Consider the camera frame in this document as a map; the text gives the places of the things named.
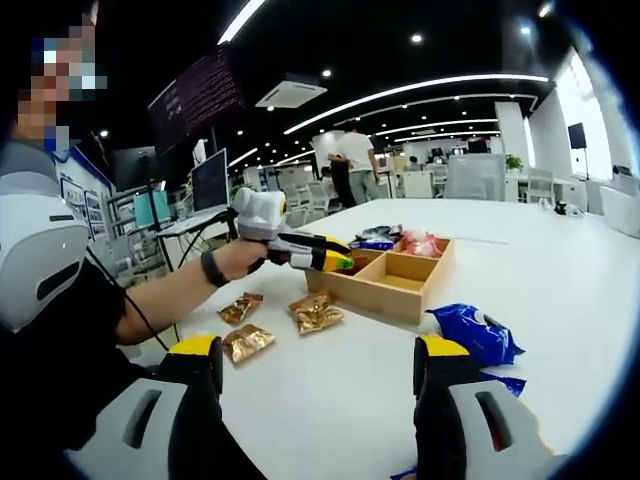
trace ceiling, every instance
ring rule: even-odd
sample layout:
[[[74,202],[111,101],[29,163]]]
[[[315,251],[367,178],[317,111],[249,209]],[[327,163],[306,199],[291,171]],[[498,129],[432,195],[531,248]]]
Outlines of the ceiling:
[[[108,89],[98,92],[92,125],[110,132],[104,140],[107,150],[150,145],[154,139],[147,105],[193,62],[215,50],[226,26],[246,2],[105,1],[96,53],[108,77]],[[358,105],[283,135],[288,128],[337,106],[425,80],[487,73],[553,77],[570,40],[555,16],[538,18],[540,6],[539,0],[267,0],[226,44],[245,108],[213,125],[218,146],[228,149],[230,161],[257,147],[255,154],[237,165],[242,168],[280,161],[285,154],[302,153],[302,147],[309,150],[309,141],[320,129],[329,130],[356,116],[361,117],[360,131],[367,134],[384,130],[382,124],[392,129],[495,117],[496,99],[490,97],[449,98],[401,108],[454,95],[529,95],[505,97],[520,102],[528,113],[535,97],[539,103],[552,84],[485,80],[421,88]],[[523,25],[531,28],[529,35],[521,33]],[[414,33],[423,36],[421,44],[410,41]],[[325,69],[333,73],[328,79],[321,77]],[[285,73],[314,77],[328,92],[297,109],[255,108]],[[367,115],[390,107],[395,108]],[[468,129],[460,127],[442,128],[445,133]],[[407,136],[410,132],[390,135],[388,143]]]

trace cable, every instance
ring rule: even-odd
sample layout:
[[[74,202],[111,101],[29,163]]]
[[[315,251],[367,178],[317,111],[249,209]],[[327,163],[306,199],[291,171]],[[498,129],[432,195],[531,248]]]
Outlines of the cable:
[[[119,287],[118,285],[118,281],[115,279],[115,277],[113,275],[111,275],[111,272],[109,272],[107,270],[107,268],[102,264],[102,262],[100,262],[100,260],[98,260],[98,257],[96,257],[96,254],[93,253],[91,251],[91,249],[89,247],[87,247],[87,251],[89,252],[89,255],[91,256],[91,258],[93,259],[94,262],[96,262],[98,264],[98,267],[100,267],[100,270],[102,270],[102,272],[107,276],[107,278],[109,279],[109,281],[111,281],[111,283],[113,283],[116,287]],[[123,293],[124,293],[124,297],[129,301],[129,303],[131,304],[131,306],[136,310],[136,312],[138,312],[138,315],[140,315],[140,318],[142,318],[142,320],[144,321],[144,323],[147,325],[147,328],[149,328],[149,331],[153,334],[153,336],[155,337],[155,339],[158,341],[158,343],[160,345],[162,345],[162,348],[165,349],[165,351],[169,351],[169,348],[167,347],[167,345],[162,341],[162,339],[158,336],[158,332],[156,332],[153,327],[151,326],[151,324],[149,323],[149,320],[147,320],[147,317],[144,315],[144,313],[142,313],[142,310],[140,310],[140,307],[138,307],[138,305],[136,304],[136,302],[133,301],[133,299],[129,296],[129,294],[127,293],[126,290],[123,289]]]

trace monitor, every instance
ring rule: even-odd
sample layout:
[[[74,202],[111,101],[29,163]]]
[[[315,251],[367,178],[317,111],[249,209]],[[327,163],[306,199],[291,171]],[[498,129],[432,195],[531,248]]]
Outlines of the monitor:
[[[191,171],[193,180],[193,209],[213,213],[229,206],[227,188],[227,150],[211,155]]]

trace wrist strap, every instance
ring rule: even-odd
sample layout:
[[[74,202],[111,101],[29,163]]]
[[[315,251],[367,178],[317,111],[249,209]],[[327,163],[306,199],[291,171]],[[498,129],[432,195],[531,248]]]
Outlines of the wrist strap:
[[[224,274],[220,271],[220,268],[218,268],[218,264],[216,263],[215,258],[213,258],[213,252],[204,252],[200,255],[200,264],[202,265],[202,270],[211,285],[215,285],[220,288],[229,283],[229,280],[227,280]]]

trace blue package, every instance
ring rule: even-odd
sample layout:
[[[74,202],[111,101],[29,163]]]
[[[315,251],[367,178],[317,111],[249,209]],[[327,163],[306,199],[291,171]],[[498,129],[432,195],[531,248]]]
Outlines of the blue package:
[[[524,353],[508,328],[486,315],[476,318],[476,307],[456,303],[427,312],[435,315],[444,338],[466,348],[480,367],[513,365],[516,355]]]
[[[482,372],[482,374],[487,378],[487,380],[498,380],[499,382],[504,383],[505,387],[513,393],[514,397],[519,397],[522,390],[524,390],[524,386],[527,384],[527,381],[522,380],[521,378],[497,377],[485,372]]]

